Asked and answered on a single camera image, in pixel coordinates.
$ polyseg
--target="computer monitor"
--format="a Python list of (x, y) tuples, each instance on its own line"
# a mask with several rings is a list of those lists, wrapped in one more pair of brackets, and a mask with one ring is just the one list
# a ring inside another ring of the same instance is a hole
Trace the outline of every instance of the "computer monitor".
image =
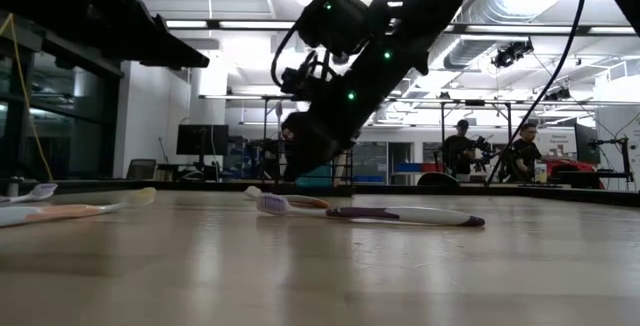
[(600, 164), (600, 149), (589, 146), (590, 142), (598, 139), (598, 131), (591, 127), (582, 126), (578, 123), (574, 124), (576, 132), (576, 151), (578, 161), (590, 163), (592, 165)]
[(226, 156), (228, 152), (228, 125), (178, 126), (178, 155)]

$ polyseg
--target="man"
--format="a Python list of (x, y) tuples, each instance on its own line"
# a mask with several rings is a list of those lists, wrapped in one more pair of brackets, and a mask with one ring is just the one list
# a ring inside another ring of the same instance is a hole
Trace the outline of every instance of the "man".
[(457, 133), (449, 136), (442, 145), (442, 161), (451, 176), (460, 182), (469, 182), (474, 157), (473, 142), (466, 137), (469, 122), (458, 121), (456, 130)]
[(510, 181), (531, 182), (535, 178), (535, 162), (542, 159), (535, 142), (538, 129), (532, 123), (522, 125), (520, 138), (511, 144), (507, 165)]

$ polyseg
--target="table surface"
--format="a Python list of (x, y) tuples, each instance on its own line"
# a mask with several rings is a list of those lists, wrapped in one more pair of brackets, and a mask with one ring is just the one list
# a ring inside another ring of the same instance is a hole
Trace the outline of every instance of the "table surface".
[(638, 325), (635, 209), (477, 196), (331, 201), (465, 211), (487, 226), (273, 217), (241, 193), (161, 191), (138, 209), (0, 229), (2, 325)]

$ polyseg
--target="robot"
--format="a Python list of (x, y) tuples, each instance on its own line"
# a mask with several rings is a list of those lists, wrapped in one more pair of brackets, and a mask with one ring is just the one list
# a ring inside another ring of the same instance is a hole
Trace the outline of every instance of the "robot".
[[(616, 0), (636, 32), (640, 0)], [(289, 115), (282, 124), (289, 143), (285, 180), (295, 180), (350, 149), (369, 116), (406, 73), (428, 73), (427, 50), (448, 26), (463, 0), (313, 0), (276, 52), (271, 76), (297, 100), (310, 101), (306, 112)], [(297, 32), (310, 47), (323, 46), (344, 59), (357, 55), (344, 75), (328, 69), (311, 53), (298, 69), (286, 69), (282, 81), (276, 64), (284, 44)], [(320, 78), (313, 76), (324, 67)]]

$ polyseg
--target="white toothbrush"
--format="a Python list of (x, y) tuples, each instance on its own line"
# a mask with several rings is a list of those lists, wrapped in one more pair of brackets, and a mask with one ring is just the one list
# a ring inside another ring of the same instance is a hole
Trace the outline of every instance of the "white toothbrush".
[(430, 225), (484, 226), (484, 219), (457, 211), (438, 210), (422, 207), (339, 207), (328, 210), (300, 209), (289, 204), (286, 198), (270, 193), (262, 193), (256, 199), (258, 210), (284, 216), (287, 214), (328, 217), (341, 219), (374, 219), (401, 221)]
[[(249, 186), (249, 188), (247, 188), (243, 193), (250, 199), (257, 200), (262, 194), (262, 191), (255, 186)], [(282, 195), (282, 197), (284, 197), (289, 204), (295, 206), (314, 207), (320, 209), (329, 208), (329, 203), (327, 201), (315, 197), (302, 195)]]
[(0, 227), (32, 222), (52, 221), (102, 215), (126, 207), (144, 206), (153, 202), (156, 190), (146, 188), (127, 194), (120, 203), (113, 205), (56, 205), (56, 206), (8, 206), (0, 208)]
[(53, 183), (48, 184), (39, 184), (31, 190), (26, 195), (16, 196), (16, 197), (4, 197), (0, 196), (0, 206), (10, 205), (18, 202), (27, 202), (27, 201), (42, 201), (47, 199), (53, 195), (58, 185)]

